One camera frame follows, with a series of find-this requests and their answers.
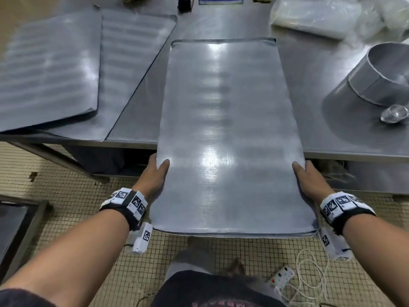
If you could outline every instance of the tiled floor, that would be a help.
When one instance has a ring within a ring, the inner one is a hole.
[[[30,175],[38,173],[31,182]],[[48,199],[54,212],[44,220],[34,245],[35,250],[48,245],[57,235],[98,211],[100,203],[113,190],[130,187],[131,178],[115,178],[107,185],[66,170],[7,143],[0,143],[0,193],[31,199]],[[378,216],[409,230],[409,203],[395,203],[389,195],[360,196]],[[295,270],[296,256],[308,248],[325,265],[325,253],[316,238],[308,239],[221,239],[210,238],[221,270],[240,257],[247,273],[270,277],[284,264]],[[154,232],[149,249],[142,256],[121,253],[110,275],[95,297],[92,306],[135,306],[140,298],[157,290],[172,257],[186,247],[186,237]],[[313,265],[303,265],[303,278],[314,284],[318,272]],[[370,280],[356,260],[331,261],[327,272],[328,298],[339,307],[391,306],[390,301]],[[147,306],[151,299],[139,306]]]

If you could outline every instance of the power strip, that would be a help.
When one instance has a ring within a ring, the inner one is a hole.
[[[267,284],[270,286],[275,286],[279,291],[281,291],[294,276],[294,271],[288,265],[285,265],[274,276],[272,276],[270,280],[268,280]]]

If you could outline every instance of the metal bowl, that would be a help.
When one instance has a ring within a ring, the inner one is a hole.
[[[370,103],[389,107],[409,102],[409,45],[377,44],[350,72],[354,92]]]

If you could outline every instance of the steel countertop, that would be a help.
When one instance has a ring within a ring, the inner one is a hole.
[[[55,12],[97,4],[124,7],[121,0],[62,0]],[[269,26],[272,4],[202,6],[178,14],[177,0],[142,0],[141,13],[177,14],[177,25],[104,142],[75,141],[47,134],[4,135],[3,141],[70,143],[156,149],[170,44],[181,39],[270,36],[277,39],[294,116],[309,158],[409,162],[409,128],[379,122],[383,108],[362,100],[346,75],[370,46],[353,48],[324,37]]]

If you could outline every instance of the wristband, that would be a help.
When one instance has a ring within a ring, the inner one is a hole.
[[[375,211],[354,195],[340,191],[325,198],[321,205],[321,214],[337,235],[342,235],[346,221],[357,214],[371,214]]]
[[[100,211],[106,209],[114,209],[123,214],[128,221],[130,230],[137,230],[138,223],[141,220],[146,206],[143,194],[140,191],[133,191],[129,188],[121,188],[112,193],[100,207]]]

